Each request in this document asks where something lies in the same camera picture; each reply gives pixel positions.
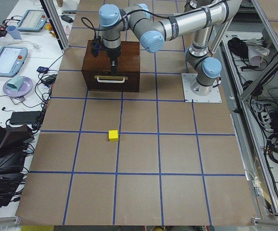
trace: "wooden box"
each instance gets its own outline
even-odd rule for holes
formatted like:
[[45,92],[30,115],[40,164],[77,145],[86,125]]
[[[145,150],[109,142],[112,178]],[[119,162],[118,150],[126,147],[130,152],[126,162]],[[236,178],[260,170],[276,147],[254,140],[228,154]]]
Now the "wooden box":
[[98,57],[91,54],[91,40],[82,65],[82,75],[89,90],[139,92],[140,45],[139,42],[121,42],[117,75],[111,75],[110,59],[106,51],[99,51]]

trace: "blue circular cap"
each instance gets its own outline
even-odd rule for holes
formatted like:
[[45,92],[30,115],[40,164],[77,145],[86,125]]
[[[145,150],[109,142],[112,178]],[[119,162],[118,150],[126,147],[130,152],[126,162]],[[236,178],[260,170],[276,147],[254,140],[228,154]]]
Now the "blue circular cap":
[[151,30],[141,36],[140,43],[147,52],[155,53],[163,47],[164,37],[159,31]]
[[105,4],[100,7],[99,18],[101,26],[113,26],[120,19],[120,10],[116,5]]
[[209,78],[217,78],[220,75],[222,66],[218,59],[208,57],[203,61],[202,69]]
[[[148,6],[146,4],[144,4],[144,3],[135,4],[135,5],[141,7],[143,10],[149,11]],[[147,16],[148,19],[151,18],[151,15],[149,13],[145,12],[145,15]]]

